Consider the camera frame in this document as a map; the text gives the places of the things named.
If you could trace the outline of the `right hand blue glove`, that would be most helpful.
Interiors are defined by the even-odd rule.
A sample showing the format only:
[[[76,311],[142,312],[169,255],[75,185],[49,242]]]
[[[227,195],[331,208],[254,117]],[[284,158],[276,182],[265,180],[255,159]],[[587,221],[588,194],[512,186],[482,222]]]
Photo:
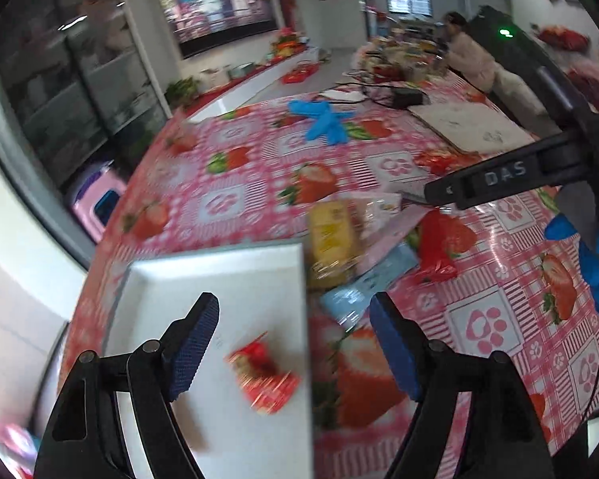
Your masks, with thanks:
[[[563,240],[579,234],[575,226],[564,214],[557,214],[549,225],[544,229],[546,240]],[[589,285],[591,290],[596,312],[599,314],[599,236],[593,242],[591,250],[582,235],[579,242],[579,263],[580,273],[583,280]]]

